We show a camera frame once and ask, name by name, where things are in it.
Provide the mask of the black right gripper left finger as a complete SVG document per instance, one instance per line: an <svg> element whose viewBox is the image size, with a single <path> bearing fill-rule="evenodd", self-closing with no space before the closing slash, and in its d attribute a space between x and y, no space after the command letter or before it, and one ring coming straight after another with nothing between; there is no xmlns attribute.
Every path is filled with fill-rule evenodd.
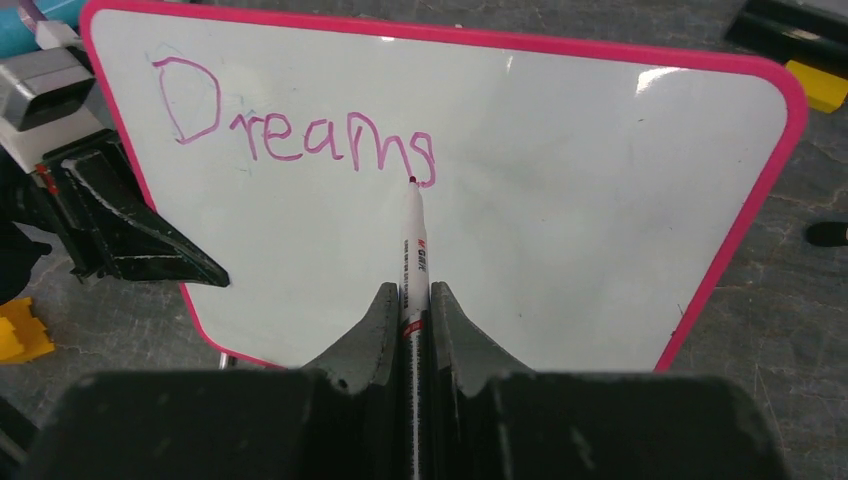
<svg viewBox="0 0 848 480"><path fill-rule="evenodd" d="M100 372L60 399L23 479L395 479L398 289L299 369Z"/></svg>

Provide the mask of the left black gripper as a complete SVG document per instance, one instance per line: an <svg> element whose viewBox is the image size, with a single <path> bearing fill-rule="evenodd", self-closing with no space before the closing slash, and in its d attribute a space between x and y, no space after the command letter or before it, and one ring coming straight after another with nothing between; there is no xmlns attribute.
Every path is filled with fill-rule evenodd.
<svg viewBox="0 0 848 480"><path fill-rule="evenodd" d="M43 155L44 216L80 279L226 287L227 271L145 202L122 140L103 129Z"/></svg>

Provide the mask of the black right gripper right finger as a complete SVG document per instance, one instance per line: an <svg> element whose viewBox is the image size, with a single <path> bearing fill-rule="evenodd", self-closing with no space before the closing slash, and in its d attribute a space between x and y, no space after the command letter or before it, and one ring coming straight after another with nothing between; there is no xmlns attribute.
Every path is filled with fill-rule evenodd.
<svg viewBox="0 0 848 480"><path fill-rule="evenodd" d="M527 367L431 287L438 479L785 479L751 397L715 376Z"/></svg>

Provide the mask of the magenta whiteboard marker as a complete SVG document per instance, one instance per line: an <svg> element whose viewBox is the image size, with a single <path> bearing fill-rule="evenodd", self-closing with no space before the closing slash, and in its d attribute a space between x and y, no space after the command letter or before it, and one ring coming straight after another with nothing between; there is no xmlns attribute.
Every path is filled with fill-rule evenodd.
<svg viewBox="0 0 848 480"><path fill-rule="evenodd" d="M430 439L427 403L430 281L427 233L419 182L407 184L402 227L403 265L400 284L400 347L404 367L404 475L429 477Z"/></svg>

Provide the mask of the pink framed whiteboard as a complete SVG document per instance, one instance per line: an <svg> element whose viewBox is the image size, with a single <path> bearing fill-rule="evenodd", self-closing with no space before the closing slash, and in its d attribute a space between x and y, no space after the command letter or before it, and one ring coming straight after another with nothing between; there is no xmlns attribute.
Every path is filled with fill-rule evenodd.
<svg viewBox="0 0 848 480"><path fill-rule="evenodd" d="M754 56L92 1L83 38L147 202L228 273L200 334L299 366L430 277L538 370L665 369L805 128Z"/></svg>

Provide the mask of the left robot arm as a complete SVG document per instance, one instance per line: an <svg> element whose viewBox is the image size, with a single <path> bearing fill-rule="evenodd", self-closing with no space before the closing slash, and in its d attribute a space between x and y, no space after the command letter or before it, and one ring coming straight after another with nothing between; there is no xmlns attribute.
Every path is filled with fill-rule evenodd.
<svg viewBox="0 0 848 480"><path fill-rule="evenodd" d="M104 129L45 154L25 173L1 154L1 300L27 286L47 243L28 225L58 236L78 280L180 281L226 287L226 270L144 201L128 154Z"/></svg>

